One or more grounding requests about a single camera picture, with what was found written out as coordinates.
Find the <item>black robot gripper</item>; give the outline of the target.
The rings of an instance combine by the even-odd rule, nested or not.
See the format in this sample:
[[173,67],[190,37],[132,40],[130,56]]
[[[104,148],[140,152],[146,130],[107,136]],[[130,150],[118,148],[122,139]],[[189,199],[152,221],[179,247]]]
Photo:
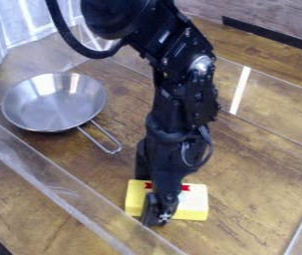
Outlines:
[[142,211],[146,227],[165,226],[178,208],[182,179],[198,171],[211,156],[211,137],[207,126],[186,133],[160,133],[150,130],[138,142],[135,176],[150,180]]

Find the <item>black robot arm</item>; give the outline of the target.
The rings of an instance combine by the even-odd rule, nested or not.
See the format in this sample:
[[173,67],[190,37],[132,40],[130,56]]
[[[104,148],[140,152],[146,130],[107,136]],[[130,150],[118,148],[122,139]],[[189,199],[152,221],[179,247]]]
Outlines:
[[154,99],[138,143],[136,179],[152,184],[142,223],[162,226],[178,208],[182,179],[214,150],[207,127],[219,109],[213,46],[173,0],[82,0],[82,13],[95,34],[122,40],[151,64]]

